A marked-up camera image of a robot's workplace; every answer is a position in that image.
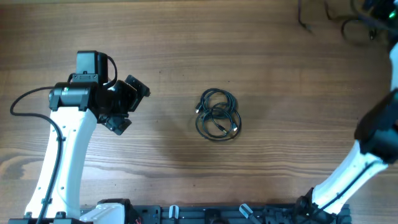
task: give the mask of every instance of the wood grain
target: wood grain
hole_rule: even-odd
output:
[[[23,92],[64,82],[78,50],[116,61],[120,79],[151,89],[117,136],[98,125],[86,155],[81,204],[130,198],[141,205],[294,202],[346,156],[362,117],[389,91],[386,46],[355,47],[322,6],[295,20],[292,1],[189,1],[0,6],[0,222],[21,217],[45,154],[49,126],[17,118]],[[343,4],[332,7],[345,10]],[[207,88],[239,103],[238,139],[215,144],[195,130]],[[49,114],[48,93],[18,111]],[[354,223],[396,223],[398,170],[366,184]]]

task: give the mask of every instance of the cable bundle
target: cable bundle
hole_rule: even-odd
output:
[[[210,97],[215,93],[222,93],[226,97],[226,102],[216,103],[214,106],[209,106]],[[198,133],[210,141],[228,141],[235,138],[241,131],[242,120],[239,113],[236,111],[236,98],[230,94],[228,91],[220,90],[217,88],[210,88],[203,92],[200,97],[200,102],[196,106],[196,113],[198,117],[196,119],[195,126]],[[233,115],[236,114],[238,122],[235,121]],[[217,119],[228,119],[231,125],[228,130],[222,125],[218,124],[215,120]],[[213,124],[222,132],[223,134],[215,135],[211,134],[207,130],[205,123],[211,120]],[[201,123],[204,133],[199,129],[198,123]]]

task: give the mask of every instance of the green light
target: green light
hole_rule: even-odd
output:
[[[388,16],[390,19],[392,19],[393,17],[395,17],[397,15],[397,12],[394,10],[392,13],[390,13],[390,15]]]

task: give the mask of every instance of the wooden tabletop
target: wooden tabletop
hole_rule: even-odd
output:
[[[23,216],[50,131],[9,107],[26,91],[65,82],[78,50],[112,56],[120,79],[134,75],[152,93],[122,136],[97,125],[82,205],[294,202],[347,155],[358,119],[391,78],[384,44],[345,42],[321,4],[303,13],[313,34],[288,0],[0,6],[0,222]],[[213,87],[238,100],[243,126],[233,141],[195,130],[194,107]],[[16,110],[50,114],[48,92]],[[365,184],[348,200],[353,222],[396,223],[397,185],[395,167]]]

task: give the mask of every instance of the wooden table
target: wooden table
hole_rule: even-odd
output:
[[[325,180],[358,119],[388,93],[391,68],[384,45],[347,44],[322,6],[303,12],[313,35],[295,10],[288,0],[0,6],[0,222],[23,216],[49,137],[48,123],[9,107],[65,82],[78,50],[112,56],[120,79],[134,75],[152,92],[122,136],[97,126],[82,205],[285,203]],[[195,130],[194,107],[211,87],[238,99],[234,141]],[[43,91],[16,110],[49,114],[48,104]],[[395,167],[367,183],[348,201],[354,223],[396,223],[397,184]]]

